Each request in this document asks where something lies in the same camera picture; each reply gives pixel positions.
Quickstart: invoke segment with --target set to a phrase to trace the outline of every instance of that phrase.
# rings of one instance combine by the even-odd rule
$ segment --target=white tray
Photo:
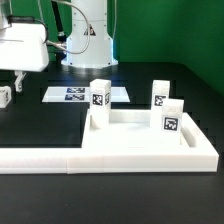
[[[181,144],[152,131],[150,110],[112,110],[108,128],[86,117],[82,148],[0,149],[0,173],[215,172],[214,147],[183,114]]]
[[[214,147],[187,113],[181,142],[150,129],[150,110],[112,110],[109,126],[91,128],[87,113],[80,157],[68,159],[69,173],[89,172],[214,172]]]

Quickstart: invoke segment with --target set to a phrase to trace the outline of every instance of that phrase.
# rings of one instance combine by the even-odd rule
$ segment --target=white platform
[[[80,92],[70,92],[68,93],[68,89],[84,89],[83,93]],[[83,96],[83,99],[71,99],[66,100],[66,95],[77,95]],[[62,87],[62,86],[49,86],[47,88],[46,93],[44,94],[44,98],[42,100],[43,103],[81,103],[81,102],[89,102],[90,97],[90,88],[89,87]],[[128,93],[125,87],[112,87],[111,88],[111,102],[130,102]]]
[[[90,119],[82,148],[0,149],[0,173],[217,171],[219,155],[186,113],[179,145],[150,129],[150,110],[112,110],[106,129]]]

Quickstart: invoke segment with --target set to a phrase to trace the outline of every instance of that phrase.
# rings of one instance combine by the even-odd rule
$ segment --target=black table
[[[0,147],[80,147],[87,103],[42,103],[48,86],[88,86],[95,78],[125,86],[130,103],[150,109],[153,80],[170,80],[170,96],[220,155],[217,173],[0,175],[0,223],[223,223],[224,101],[191,70],[173,63],[120,63],[111,74],[81,76],[52,63],[29,73],[24,91],[0,111]],[[0,72],[0,86],[13,86]]]

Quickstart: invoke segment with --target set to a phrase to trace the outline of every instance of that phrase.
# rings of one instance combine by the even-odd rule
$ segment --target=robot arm
[[[10,22],[10,15],[10,0],[0,0],[0,69],[15,71],[16,91],[21,92],[25,72],[40,72],[49,63],[46,30],[40,24]]]
[[[68,5],[72,8],[74,8],[75,10],[77,10],[84,18],[85,20],[85,23],[86,23],[86,29],[88,30],[88,35],[87,35],[87,40],[86,40],[86,44],[85,46],[83,47],[83,49],[79,50],[79,51],[71,51],[69,49],[65,49],[64,47],[61,47],[59,46],[58,44],[55,44],[54,42],[52,41],[48,41],[48,44],[50,45],[53,45],[55,46],[56,48],[59,48],[60,50],[63,50],[63,51],[66,51],[67,53],[69,54],[82,54],[83,52],[85,52],[87,50],[87,48],[89,47],[89,42],[90,42],[90,24],[89,24],[89,21],[87,19],[87,17],[85,16],[85,14],[79,9],[77,8],[74,4],[72,3],[69,3],[67,1],[61,1],[61,0],[51,0],[52,2],[55,2],[55,3],[60,3],[60,4],[63,4],[63,5]]]
[[[90,43],[83,54],[67,54],[62,65],[66,70],[72,68],[81,74],[101,73],[104,69],[116,65],[117,61],[113,58],[113,39],[107,32],[107,0],[71,0],[71,3],[82,9],[88,18],[90,32],[87,31],[83,16],[73,8],[73,27],[72,33],[67,38],[67,49],[70,51],[82,49],[88,34]]]

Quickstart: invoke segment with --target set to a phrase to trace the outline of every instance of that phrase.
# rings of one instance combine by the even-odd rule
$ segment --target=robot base
[[[75,73],[78,75],[93,75],[93,76],[101,76],[108,75],[111,72],[118,70],[118,63],[114,63],[114,65],[110,65],[103,68],[82,68],[82,67],[72,67],[69,65],[61,65],[63,71]]]

